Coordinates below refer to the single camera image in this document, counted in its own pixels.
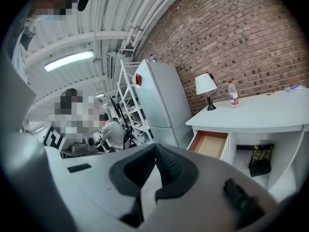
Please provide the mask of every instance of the white desk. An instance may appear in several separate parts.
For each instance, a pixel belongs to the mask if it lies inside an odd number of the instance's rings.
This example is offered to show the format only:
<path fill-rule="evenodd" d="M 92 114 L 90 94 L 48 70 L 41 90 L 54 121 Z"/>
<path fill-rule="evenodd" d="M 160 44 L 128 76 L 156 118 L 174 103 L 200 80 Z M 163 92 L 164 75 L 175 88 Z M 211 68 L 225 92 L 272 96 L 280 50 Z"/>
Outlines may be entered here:
<path fill-rule="evenodd" d="M 309 160 L 309 89 L 271 95 L 257 95 L 205 107 L 186 122 L 194 131 L 188 149 L 217 157 L 244 174 L 252 152 L 236 150 L 237 145 L 274 143 L 271 172 L 253 179 L 267 189 L 277 201 L 302 185 Z"/>

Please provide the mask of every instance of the brick wall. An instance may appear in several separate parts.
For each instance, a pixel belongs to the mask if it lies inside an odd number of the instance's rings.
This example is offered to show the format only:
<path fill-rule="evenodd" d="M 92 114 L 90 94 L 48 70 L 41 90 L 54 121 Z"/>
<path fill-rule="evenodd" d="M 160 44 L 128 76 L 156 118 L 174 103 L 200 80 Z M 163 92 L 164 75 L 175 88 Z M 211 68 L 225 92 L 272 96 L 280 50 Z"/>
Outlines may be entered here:
<path fill-rule="evenodd" d="M 210 72 L 227 100 L 228 80 L 241 97 L 309 86 L 304 34 L 281 0 L 177 0 L 160 18 L 136 60 L 154 54 L 174 63 L 193 114 L 207 103 L 195 77 Z"/>

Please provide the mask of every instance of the ceiling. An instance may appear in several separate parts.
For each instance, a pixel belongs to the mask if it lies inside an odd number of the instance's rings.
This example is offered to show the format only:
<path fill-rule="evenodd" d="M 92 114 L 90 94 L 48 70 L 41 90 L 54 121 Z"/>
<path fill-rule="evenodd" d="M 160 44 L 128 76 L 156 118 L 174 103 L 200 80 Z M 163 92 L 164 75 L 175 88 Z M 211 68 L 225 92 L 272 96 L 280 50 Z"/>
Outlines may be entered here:
<path fill-rule="evenodd" d="M 158 4 L 156 1 L 89 0 L 83 12 L 77 11 L 75 6 L 71 14 L 61 20 L 36 22 L 37 34 L 32 39 L 28 51 L 23 50 L 28 82 L 37 94 L 29 110 L 28 119 L 39 122 L 48 120 L 49 114 L 54 111 L 55 99 L 70 87 L 82 90 L 86 96 L 104 93 L 103 102 L 109 95 L 116 95 L 119 61 L 121 58 L 129 61 L 132 54 L 130 51 L 124 51 L 121 56 L 116 52 L 128 38 L 135 17 L 138 14 L 141 20 L 147 17 L 147 13 L 153 11 L 152 5 Z M 175 0 L 162 0 L 161 4 L 166 2 L 166 5 L 157 7 L 160 11 L 156 11 L 157 16 L 150 21 L 148 33 L 173 1 Z M 137 32 L 138 29 L 133 32 L 132 40 Z M 86 50 L 94 50 L 94 58 L 99 60 L 81 60 L 50 72 L 44 69 L 44 65 L 53 60 Z M 106 55 L 114 56 L 111 79 L 107 77 Z"/>

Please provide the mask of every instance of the air vent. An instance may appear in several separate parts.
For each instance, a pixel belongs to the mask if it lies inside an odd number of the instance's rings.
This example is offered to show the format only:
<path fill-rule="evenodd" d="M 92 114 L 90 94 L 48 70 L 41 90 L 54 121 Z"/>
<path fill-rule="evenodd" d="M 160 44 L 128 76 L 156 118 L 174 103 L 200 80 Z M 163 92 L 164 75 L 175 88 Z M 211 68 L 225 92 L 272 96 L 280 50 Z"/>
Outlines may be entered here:
<path fill-rule="evenodd" d="M 106 68 L 107 68 L 107 78 L 112 78 L 112 58 L 106 55 Z"/>

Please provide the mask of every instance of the drawer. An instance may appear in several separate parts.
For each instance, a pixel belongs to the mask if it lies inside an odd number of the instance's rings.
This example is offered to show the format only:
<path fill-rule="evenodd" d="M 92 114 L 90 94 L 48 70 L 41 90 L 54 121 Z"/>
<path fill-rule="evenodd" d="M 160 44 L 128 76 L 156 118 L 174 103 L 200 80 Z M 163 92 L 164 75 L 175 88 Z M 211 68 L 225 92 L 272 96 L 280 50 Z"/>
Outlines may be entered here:
<path fill-rule="evenodd" d="M 228 133 L 198 130 L 188 150 L 226 161 Z"/>

